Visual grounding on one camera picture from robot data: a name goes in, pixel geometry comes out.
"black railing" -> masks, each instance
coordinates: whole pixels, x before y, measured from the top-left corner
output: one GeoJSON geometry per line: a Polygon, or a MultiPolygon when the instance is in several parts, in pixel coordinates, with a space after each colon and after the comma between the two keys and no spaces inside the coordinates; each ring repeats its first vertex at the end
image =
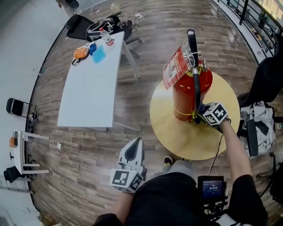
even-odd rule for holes
{"type": "Polygon", "coordinates": [[[275,40],[274,33],[282,35],[283,27],[260,3],[256,0],[217,0],[227,5],[227,7],[239,18],[239,25],[244,24],[252,36],[255,38],[257,44],[262,49],[265,57],[274,55],[275,40]]]}

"red device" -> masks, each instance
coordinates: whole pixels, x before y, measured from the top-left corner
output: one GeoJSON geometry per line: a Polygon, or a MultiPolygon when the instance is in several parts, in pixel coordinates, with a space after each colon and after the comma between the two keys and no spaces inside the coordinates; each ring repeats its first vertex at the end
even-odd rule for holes
{"type": "Polygon", "coordinates": [[[192,121],[198,116],[200,103],[212,84],[212,72],[205,61],[199,59],[195,32],[187,30],[188,43],[193,53],[195,65],[173,86],[174,115],[181,121],[192,121]]]}

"black chair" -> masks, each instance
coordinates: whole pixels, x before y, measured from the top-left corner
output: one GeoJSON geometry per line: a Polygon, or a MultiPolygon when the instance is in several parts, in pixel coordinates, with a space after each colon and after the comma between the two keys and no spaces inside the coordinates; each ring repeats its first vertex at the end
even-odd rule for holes
{"type": "MultiPolygon", "coordinates": [[[[266,107],[270,107],[266,102],[272,102],[283,87],[283,71],[280,67],[283,59],[283,37],[273,34],[275,37],[275,53],[273,57],[264,59],[257,68],[252,87],[248,93],[239,95],[240,108],[247,107],[253,103],[263,101],[266,107]]],[[[275,117],[274,122],[283,122],[283,117],[275,117]]],[[[247,121],[247,129],[242,129],[243,121],[240,121],[238,136],[246,137],[248,141],[249,154],[251,157],[258,155],[258,143],[256,126],[262,128],[264,125],[255,122],[253,119],[247,121]]]]}
{"type": "Polygon", "coordinates": [[[24,178],[25,176],[26,175],[21,175],[15,166],[7,168],[4,171],[5,181],[9,181],[10,183],[13,183],[19,177],[24,178]]]}
{"type": "Polygon", "coordinates": [[[260,173],[256,175],[256,179],[268,177],[270,181],[264,191],[260,194],[262,197],[266,191],[270,188],[270,194],[272,195],[273,200],[283,204],[283,162],[280,164],[278,170],[276,170],[276,157],[273,152],[270,153],[270,156],[273,157],[273,169],[271,176],[263,176],[265,173],[260,173]]]}
{"type": "Polygon", "coordinates": [[[6,104],[6,111],[9,114],[17,115],[26,118],[28,115],[29,103],[9,98],[6,104]]]}
{"type": "MultiPolygon", "coordinates": [[[[115,20],[115,24],[113,25],[113,32],[111,34],[115,34],[121,31],[125,32],[124,35],[124,41],[126,42],[126,44],[130,44],[134,41],[138,41],[139,43],[142,43],[142,40],[140,38],[134,38],[132,40],[127,41],[127,39],[130,37],[130,35],[132,34],[132,26],[133,23],[131,20],[127,21],[127,27],[120,29],[117,24],[118,22],[120,22],[118,15],[121,14],[121,12],[115,13],[110,15],[108,18],[113,18],[115,20]]],[[[72,16],[67,23],[65,24],[65,27],[68,29],[67,32],[67,37],[69,38],[75,38],[75,39],[81,39],[81,40],[86,40],[89,42],[92,42],[94,40],[98,40],[101,37],[97,37],[95,39],[93,39],[92,37],[90,37],[90,34],[87,33],[88,29],[91,27],[91,25],[93,25],[94,22],[87,19],[84,16],[81,15],[74,15],[72,16]]],[[[136,57],[139,58],[140,56],[135,53],[133,50],[130,49],[130,52],[136,57]]]]}

